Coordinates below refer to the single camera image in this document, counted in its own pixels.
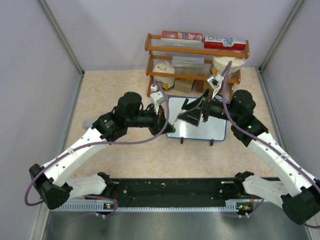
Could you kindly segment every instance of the table surface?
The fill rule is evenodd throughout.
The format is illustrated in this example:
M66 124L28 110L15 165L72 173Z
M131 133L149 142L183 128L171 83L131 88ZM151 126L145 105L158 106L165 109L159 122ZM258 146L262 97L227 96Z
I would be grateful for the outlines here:
M234 90L251 92L256 108L254 115L275 137L274 128L262 93L256 70L241 69L241 83ZM67 145L70 146L84 133L83 121L110 112L124 93L133 91L142 96L144 106L151 101L146 96L149 78L144 69L86 71L73 117ZM170 94L183 96L178 90ZM199 97L201 93L188 93ZM130 128L118 141L140 141L150 138L147 128ZM91 157L74 174L74 177L91 176L105 172L111 178L214 178L233 177L250 171L262 177L275 176L274 172L254 152L238 141L228 122L226 139L215 142L167 138L165 135L140 145L112 145Z

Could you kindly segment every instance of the white wall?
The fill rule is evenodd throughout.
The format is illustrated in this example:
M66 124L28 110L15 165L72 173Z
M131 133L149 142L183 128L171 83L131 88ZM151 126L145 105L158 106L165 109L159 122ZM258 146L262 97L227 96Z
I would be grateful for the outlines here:
M0 22L0 239L25 240L29 168L58 154L80 77L37 1L4 1Z
M263 76L289 154L320 178L320 1L308 0Z
M296 0L47 0L85 70L145 68L147 33L162 30L249 40L260 66Z

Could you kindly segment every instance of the robotic arm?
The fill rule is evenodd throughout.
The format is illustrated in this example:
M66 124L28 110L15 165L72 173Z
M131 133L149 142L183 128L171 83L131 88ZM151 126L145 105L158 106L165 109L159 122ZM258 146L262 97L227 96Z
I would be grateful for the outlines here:
M186 99L181 108L184 112L180 113L177 118L195 126L199 125L201 119L206 122L209 117L228 120L223 103L215 99L215 95L221 88L222 80L221 76L216 79L212 75L207 81L214 89L213 96L211 97L209 90L207 90L200 98L189 104L188 99ZM233 121L241 129L268 143L281 155L239 131L236 127L232 126L231 130L233 135L248 149L262 157L280 181L268 181L246 171L235 176L232 183L233 189L238 192L239 196L249 194L266 199L282 208L293 222L303 224L320 211L320 194L312 183L290 165L286 159L289 159L319 187L320 181L302 169L278 145L266 126L253 115L255 106L256 103L248 91L237 90L233 94L230 104L227 104L227 109Z
M56 209L68 199L85 195L103 194L108 197L113 190L114 183L105 173L99 172L89 177L71 177L71 175L91 156L111 145L106 142L114 142L124 136L128 128L148 128L152 135L158 134L166 122L164 109L160 105L163 101L162 95L162 98L157 98L157 101L143 109L142 97L138 93L127 92L120 97L117 106L111 112L101 115L77 142L57 158L66 153L69 153L68 156L49 167L35 181L34 187L48 208ZM168 123L162 134L174 131L174 127ZM83 145L87 147L74 151ZM34 179L55 159L42 166L33 165L29 169L31 178Z

